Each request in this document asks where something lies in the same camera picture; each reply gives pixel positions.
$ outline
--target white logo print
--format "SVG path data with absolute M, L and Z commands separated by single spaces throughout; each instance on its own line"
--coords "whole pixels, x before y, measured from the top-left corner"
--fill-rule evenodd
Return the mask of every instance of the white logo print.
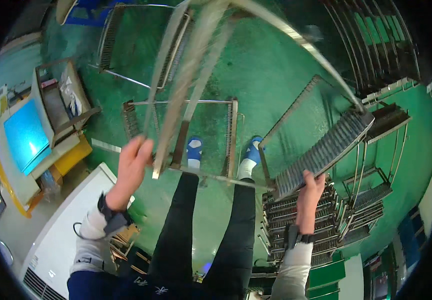
M 158 294 L 158 295 L 161 295 L 162 293 L 165 293 L 165 292 L 167 292 L 168 291 L 168 289 L 167 288 L 164 288 L 164 286 L 162 286 L 162 287 L 157 287 L 157 286 L 155 286 L 155 288 L 156 288 L 156 293 Z
M 141 279 L 142 279 L 141 277 L 136 278 L 136 280 L 134 281 L 134 283 L 136 283 L 140 287 L 147 286 L 148 282 L 146 280 L 141 281 Z

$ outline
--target white sleeve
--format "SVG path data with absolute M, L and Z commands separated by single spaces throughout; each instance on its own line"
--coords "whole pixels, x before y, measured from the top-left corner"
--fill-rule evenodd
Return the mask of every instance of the white sleeve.
M 312 243 L 297 243 L 286 251 L 273 284 L 272 300 L 306 300 L 305 286 L 311 268 L 312 247 Z
M 76 238 L 76 255 L 70 274 L 76 271 L 103 271 L 102 250 L 109 245 L 105 239 L 96 239 L 106 235 L 104 232 L 106 224 L 104 215 L 98 211 L 96 206 L 87 213 L 79 228 L 80 236 L 87 238 L 87 240 L 80 237 Z

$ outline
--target blue slipper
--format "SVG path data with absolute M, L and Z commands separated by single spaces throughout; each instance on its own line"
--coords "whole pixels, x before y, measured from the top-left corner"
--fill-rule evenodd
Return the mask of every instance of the blue slipper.
M 254 161 L 256 164 L 259 164 L 261 162 L 261 157 L 259 156 L 259 149 L 258 149 L 258 145 L 261 141 L 262 141 L 261 136 L 255 136 L 252 138 L 248 148 L 246 149 L 246 153 L 244 154 L 245 159 L 246 158 L 250 159 Z
M 201 161 L 201 154 L 203 153 L 203 141 L 198 136 L 192 136 L 188 140 L 186 146 L 186 153 L 189 159 Z

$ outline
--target black pants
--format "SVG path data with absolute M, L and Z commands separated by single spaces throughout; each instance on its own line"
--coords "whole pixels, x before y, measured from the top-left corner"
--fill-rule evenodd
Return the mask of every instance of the black pants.
M 243 181 L 252 183 L 252 179 Z M 199 178 L 183 173 L 149 265 L 148 274 L 158 279 L 190 283 L 193 211 Z M 236 185 L 233 207 L 223 240 L 203 280 L 205 288 L 222 295 L 246 295 L 252 272 L 254 188 Z

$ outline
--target foot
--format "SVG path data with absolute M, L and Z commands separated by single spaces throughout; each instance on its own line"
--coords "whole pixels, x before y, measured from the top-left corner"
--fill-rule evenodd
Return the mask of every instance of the foot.
M 246 153 L 244 154 L 244 159 L 239 164 L 237 170 L 237 178 L 239 180 L 243 178 L 251 178 L 252 169 L 261 162 L 261 157 L 259 155 L 259 143 L 262 141 L 261 136 L 255 136 L 251 139 Z
M 203 141 L 197 136 L 190 137 L 188 146 L 186 147 L 186 153 L 188 156 L 188 167 L 199 169 L 201 154 L 203 154 Z

